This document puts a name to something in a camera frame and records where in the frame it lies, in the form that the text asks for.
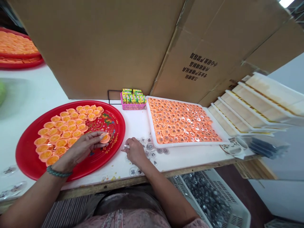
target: forearm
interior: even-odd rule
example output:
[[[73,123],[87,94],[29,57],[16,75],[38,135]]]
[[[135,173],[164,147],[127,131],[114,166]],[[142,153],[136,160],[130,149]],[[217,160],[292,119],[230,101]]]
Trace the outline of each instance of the forearm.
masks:
[[[186,198],[164,177],[154,165],[148,161],[141,167],[152,185],[156,197],[162,205],[170,224],[174,227],[183,227],[195,218],[199,218],[196,211]]]
[[[54,164],[58,171],[66,168]],[[0,227],[41,227],[67,178],[44,173],[41,178],[0,217]]]

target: pink basket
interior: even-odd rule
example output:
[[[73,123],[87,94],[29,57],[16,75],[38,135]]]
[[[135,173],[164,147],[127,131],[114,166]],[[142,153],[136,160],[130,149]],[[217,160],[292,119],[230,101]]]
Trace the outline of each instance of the pink basket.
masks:
[[[142,110],[146,106],[146,104],[124,104],[122,92],[120,93],[120,100],[123,106],[123,110]]]

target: bracelet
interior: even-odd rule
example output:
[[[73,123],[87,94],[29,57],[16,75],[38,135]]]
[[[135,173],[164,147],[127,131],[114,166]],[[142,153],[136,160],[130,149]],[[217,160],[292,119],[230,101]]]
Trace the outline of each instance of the bracelet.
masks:
[[[57,172],[55,170],[52,169],[52,166],[48,166],[47,167],[47,172],[53,176],[56,176],[56,177],[61,177],[61,178],[65,178],[65,177],[69,177],[73,174],[73,172],[70,172],[70,173],[61,173],[61,172]]]

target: pink shirt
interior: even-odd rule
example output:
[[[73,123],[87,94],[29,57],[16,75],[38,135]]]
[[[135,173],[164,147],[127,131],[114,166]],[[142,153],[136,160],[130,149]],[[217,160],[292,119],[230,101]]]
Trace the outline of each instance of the pink shirt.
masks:
[[[76,228],[170,228],[168,221],[150,209],[117,210],[101,216],[93,216]],[[202,219],[197,218],[184,228],[209,228]]]

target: white tabletop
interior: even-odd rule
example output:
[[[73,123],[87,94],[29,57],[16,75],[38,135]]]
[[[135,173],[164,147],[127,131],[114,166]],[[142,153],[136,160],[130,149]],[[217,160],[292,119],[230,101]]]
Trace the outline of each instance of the white tabletop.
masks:
[[[7,97],[0,106],[0,171],[16,164],[15,149],[18,140],[26,128],[45,112],[72,102],[60,87],[50,68],[46,65],[36,69],[20,71],[0,71],[0,79],[6,84]],[[121,105],[114,105],[123,115],[126,122],[126,133],[123,142],[130,137],[148,137],[150,128],[146,110],[124,111]],[[250,150],[246,155],[253,155]],[[169,149],[169,154],[156,154],[159,171],[170,171],[191,166],[220,162],[233,158],[219,146],[191,146]],[[133,167],[124,152],[118,151],[102,168],[81,179],[68,182],[63,189],[83,185],[92,185],[118,178],[131,178],[129,171]],[[26,181],[22,195],[35,181],[25,176],[20,170],[8,177],[0,177],[0,192],[11,185]]]

